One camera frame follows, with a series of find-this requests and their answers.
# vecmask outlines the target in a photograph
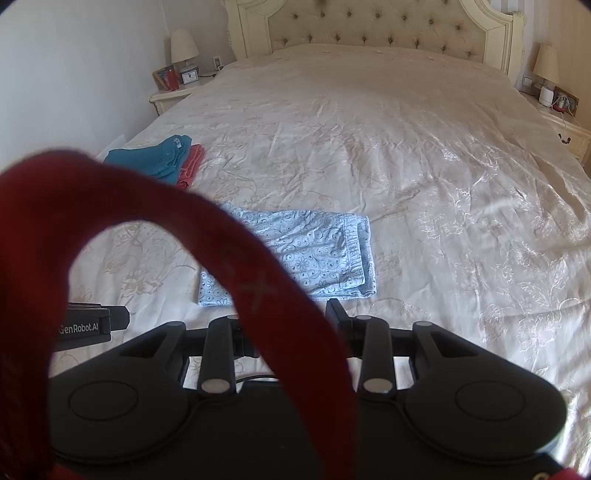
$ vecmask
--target folded clothing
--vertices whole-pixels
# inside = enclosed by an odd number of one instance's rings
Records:
[[[265,243],[312,300],[365,299],[376,293],[367,217],[312,210],[251,212],[229,203],[222,208]],[[232,299],[202,269],[197,303],[232,305]]]
[[[189,156],[183,163],[180,174],[178,175],[178,188],[186,190],[193,184],[193,180],[195,180],[197,170],[199,169],[204,156],[205,149],[201,145],[193,145],[191,147]]]
[[[155,147],[111,150],[105,159],[105,164],[124,167],[176,185],[190,149],[191,137],[173,135]]]

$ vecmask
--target white nightstand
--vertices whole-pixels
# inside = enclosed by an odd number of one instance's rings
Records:
[[[581,163],[585,161],[585,154],[591,141],[591,132],[581,127],[577,121],[565,113],[562,115],[553,108],[548,108],[539,103],[538,99],[526,93],[521,93],[529,103],[537,108],[540,114],[548,120],[558,137],[562,140],[574,157]]]
[[[203,77],[199,77],[199,80],[188,85],[181,85],[179,90],[174,92],[158,92],[150,97],[150,103],[153,103],[156,107],[158,115],[162,115],[165,111],[170,110],[183,98],[191,95],[195,90],[213,80],[213,77],[209,75],[217,75],[218,72],[204,73]]]

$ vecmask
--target red object on nightstand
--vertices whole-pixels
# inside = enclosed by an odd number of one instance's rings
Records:
[[[166,72],[166,79],[168,80],[168,87],[172,90],[178,90],[180,85],[178,84],[177,73],[174,69],[170,69]]]

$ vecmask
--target cream wooden frame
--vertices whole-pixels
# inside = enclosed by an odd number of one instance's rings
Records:
[[[225,0],[230,43],[238,60],[273,52],[268,19],[285,2]],[[516,82],[524,57],[524,15],[498,12],[487,0],[460,0],[460,3],[473,22],[486,32],[484,64],[501,70]]]

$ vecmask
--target headboard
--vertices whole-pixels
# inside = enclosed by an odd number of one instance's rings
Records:
[[[490,65],[516,81],[524,16],[488,0],[225,0],[237,59],[303,43],[409,47]]]

